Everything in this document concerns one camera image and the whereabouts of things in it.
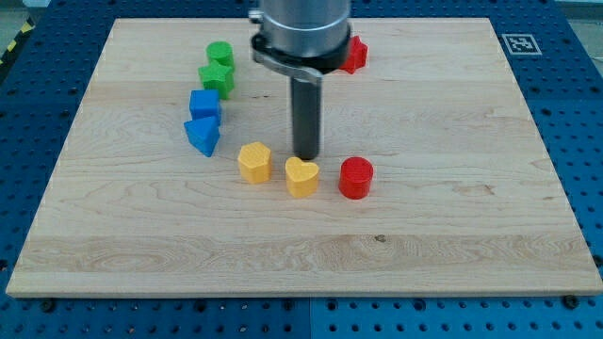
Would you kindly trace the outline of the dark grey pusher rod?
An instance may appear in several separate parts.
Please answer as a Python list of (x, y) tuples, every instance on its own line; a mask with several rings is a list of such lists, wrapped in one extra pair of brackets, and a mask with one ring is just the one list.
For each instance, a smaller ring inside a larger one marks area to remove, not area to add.
[(302, 160), (318, 156), (321, 122), (321, 87), (291, 78), (293, 152)]

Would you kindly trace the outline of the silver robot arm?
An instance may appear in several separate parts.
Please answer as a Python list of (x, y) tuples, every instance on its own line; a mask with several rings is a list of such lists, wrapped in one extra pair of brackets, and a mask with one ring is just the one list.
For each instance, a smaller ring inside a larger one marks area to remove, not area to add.
[(260, 0), (248, 16), (258, 26), (251, 38), (253, 61), (289, 78), (293, 153), (314, 159), (321, 143), (323, 77), (350, 52), (350, 1)]

